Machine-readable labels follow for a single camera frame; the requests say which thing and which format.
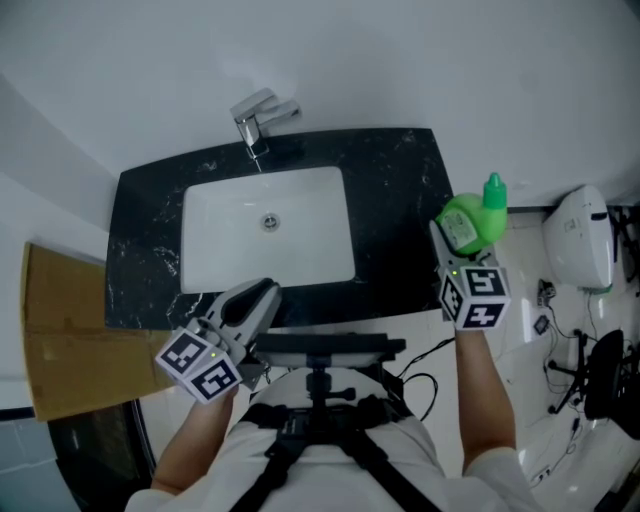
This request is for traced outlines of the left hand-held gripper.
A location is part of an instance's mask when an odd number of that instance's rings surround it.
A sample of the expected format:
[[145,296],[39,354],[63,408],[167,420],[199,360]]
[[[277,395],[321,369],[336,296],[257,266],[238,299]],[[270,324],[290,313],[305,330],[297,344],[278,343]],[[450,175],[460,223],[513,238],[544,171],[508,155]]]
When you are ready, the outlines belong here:
[[173,331],[155,360],[200,403],[211,403],[237,385],[254,390],[267,368],[255,355],[255,338],[271,327],[281,301],[281,287],[271,278],[243,282]]

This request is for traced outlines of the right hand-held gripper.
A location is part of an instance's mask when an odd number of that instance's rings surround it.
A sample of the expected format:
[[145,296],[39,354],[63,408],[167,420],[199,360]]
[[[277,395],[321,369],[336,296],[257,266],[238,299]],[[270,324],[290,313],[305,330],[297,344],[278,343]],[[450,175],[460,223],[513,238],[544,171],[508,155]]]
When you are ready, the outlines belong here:
[[456,330],[497,328],[510,305],[506,269],[494,252],[481,252],[474,261],[454,257],[435,220],[429,222],[440,277],[439,301],[444,321]]

